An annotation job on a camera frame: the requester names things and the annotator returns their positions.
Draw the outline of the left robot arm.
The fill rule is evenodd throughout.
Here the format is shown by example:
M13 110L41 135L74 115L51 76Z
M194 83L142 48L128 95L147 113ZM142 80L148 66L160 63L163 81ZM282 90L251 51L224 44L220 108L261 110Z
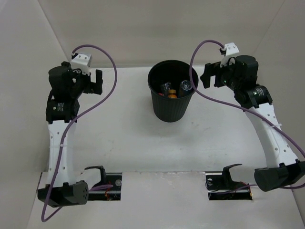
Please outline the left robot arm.
M51 91L47 100L46 121L50 134L50 156L47 184L38 190L38 199L53 208L84 205L89 185L77 178L72 164L73 135L82 93L102 94L102 71L96 70L96 81L68 62L49 70Z

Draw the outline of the orange juice bottle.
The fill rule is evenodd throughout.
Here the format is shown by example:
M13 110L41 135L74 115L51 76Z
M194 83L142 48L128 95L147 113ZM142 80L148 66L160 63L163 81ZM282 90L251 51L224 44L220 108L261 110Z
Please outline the orange juice bottle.
M176 95L176 90L174 90L174 89L168 90L168 95L167 95L167 97L168 97L168 98L173 98L173 99L178 98L177 95Z

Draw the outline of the clear ribbed plastic bottle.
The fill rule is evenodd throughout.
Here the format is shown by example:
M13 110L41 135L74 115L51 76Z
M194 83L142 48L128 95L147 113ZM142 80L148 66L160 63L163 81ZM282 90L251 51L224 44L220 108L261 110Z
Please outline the clear ribbed plastic bottle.
M168 96L169 91L172 89L172 84L166 82L160 85L160 90L164 96Z

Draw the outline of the blue label clear bottle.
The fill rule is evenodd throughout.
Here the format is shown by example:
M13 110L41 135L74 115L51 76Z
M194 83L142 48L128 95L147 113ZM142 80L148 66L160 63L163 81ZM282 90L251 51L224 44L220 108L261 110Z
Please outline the blue label clear bottle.
M184 80L180 83L178 95L180 98L188 96L193 91L193 86L190 81Z

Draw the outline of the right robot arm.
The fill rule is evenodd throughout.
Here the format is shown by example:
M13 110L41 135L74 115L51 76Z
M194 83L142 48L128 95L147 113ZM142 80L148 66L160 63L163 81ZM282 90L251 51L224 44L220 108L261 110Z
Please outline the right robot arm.
M281 130L269 91L257 83L258 67L253 56L239 55L229 58L225 65L221 62L206 64L200 79L204 88L210 87L211 77L215 77L215 87L230 88L238 102L236 108L243 110L251 121L267 165L254 172L258 187L264 192L292 189L305 175L305 163L290 148L293 140Z

